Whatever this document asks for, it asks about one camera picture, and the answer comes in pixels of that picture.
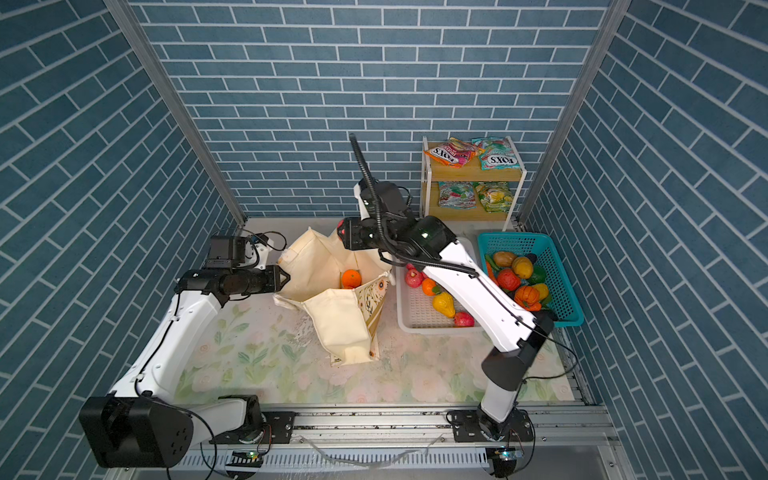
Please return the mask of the cream canvas grocery bag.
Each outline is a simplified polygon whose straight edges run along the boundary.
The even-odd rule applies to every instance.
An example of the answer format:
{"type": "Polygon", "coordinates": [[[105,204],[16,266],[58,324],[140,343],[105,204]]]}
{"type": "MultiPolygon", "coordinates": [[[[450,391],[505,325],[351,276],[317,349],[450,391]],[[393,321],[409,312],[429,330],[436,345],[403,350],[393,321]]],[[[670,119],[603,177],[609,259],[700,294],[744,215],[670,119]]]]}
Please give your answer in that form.
{"type": "Polygon", "coordinates": [[[275,304],[310,317],[333,366],[378,359],[376,331],[394,277],[375,249],[347,250],[336,233],[309,228],[282,252],[278,266],[291,280],[274,295],[275,304]],[[348,269],[361,273],[360,287],[341,287],[348,269]]]}

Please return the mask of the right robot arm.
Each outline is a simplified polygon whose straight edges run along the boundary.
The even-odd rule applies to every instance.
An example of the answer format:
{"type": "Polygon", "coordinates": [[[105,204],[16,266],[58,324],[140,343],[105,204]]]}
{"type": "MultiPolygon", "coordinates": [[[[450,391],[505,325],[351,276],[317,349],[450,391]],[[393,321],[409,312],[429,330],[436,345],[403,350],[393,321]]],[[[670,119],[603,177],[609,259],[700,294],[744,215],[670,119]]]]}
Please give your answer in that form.
{"type": "Polygon", "coordinates": [[[416,218],[391,182],[361,180],[354,188],[357,217],[339,223],[337,234],[348,250],[372,250],[397,266],[412,265],[445,288],[474,318],[493,343],[481,368],[488,379],[478,409],[478,426],[490,440],[517,434],[526,440],[528,417],[517,409],[518,391],[553,321],[514,302],[438,218],[416,218]]]}

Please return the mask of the large orange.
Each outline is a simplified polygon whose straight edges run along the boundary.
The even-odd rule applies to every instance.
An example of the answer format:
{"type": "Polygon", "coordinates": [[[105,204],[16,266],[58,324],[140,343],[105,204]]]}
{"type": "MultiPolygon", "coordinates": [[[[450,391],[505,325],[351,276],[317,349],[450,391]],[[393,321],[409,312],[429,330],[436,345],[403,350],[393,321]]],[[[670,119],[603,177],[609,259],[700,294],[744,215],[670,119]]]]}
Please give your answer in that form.
{"type": "Polygon", "coordinates": [[[340,285],[343,289],[355,289],[362,283],[362,275],[358,270],[348,269],[341,274],[340,285]]]}

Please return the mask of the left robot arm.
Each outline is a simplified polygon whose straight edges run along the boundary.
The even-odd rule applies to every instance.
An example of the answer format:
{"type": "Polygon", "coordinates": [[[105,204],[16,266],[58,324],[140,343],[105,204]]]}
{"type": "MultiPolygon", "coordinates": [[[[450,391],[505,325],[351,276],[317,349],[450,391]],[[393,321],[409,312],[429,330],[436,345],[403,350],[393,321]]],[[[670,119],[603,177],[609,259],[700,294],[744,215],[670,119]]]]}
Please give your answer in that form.
{"type": "Polygon", "coordinates": [[[289,280],[278,265],[185,272],[138,358],[107,394],[88,398],[79,412],[98,465],[169,469],[190,447],[226,432],[238,433],[242,443],[262,440],[265,419],[257,396],[184,407],[175,403],[174,394],[197,342],[231,299],[275,293],[289,280]]]}

